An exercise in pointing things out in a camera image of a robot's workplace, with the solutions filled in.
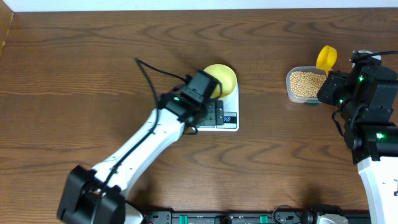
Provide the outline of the yellow measuring scoop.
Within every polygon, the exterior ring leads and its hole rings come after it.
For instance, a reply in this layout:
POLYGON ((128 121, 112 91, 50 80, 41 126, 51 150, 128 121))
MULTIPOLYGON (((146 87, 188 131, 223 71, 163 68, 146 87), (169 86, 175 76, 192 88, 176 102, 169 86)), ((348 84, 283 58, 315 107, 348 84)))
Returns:
POLYGON ((335 48, 326 45, 320 53, 318 54, 316 61, 316 68, 319 70, 323 70, 326 75, 332 71, 334 64, 336 63, 338 53, 335 48))

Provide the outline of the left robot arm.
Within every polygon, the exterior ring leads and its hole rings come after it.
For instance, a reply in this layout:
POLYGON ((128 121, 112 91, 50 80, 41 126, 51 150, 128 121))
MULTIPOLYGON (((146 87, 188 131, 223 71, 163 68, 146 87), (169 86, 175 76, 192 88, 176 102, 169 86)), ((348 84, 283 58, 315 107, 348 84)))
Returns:
POLYGON ((142 213, 126 200, 133 186, 220 97, 189 88, 161 95, 148 120, 116 152, 90 170, 76 166, 69 173, 57 218, 64 223, 142 223, 142 213))

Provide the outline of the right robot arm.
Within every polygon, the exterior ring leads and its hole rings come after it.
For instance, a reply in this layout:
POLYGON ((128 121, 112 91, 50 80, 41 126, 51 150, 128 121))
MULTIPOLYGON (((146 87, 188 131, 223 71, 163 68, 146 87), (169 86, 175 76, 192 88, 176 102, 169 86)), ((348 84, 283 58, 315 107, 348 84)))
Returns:
POLYGON ((397 125, 390 121, 397 73, 380 56, 354 51, 349 73, 330 71, 317 93, 344 119, 338 127, 363 182, 371 223, 397 223, 397 125))

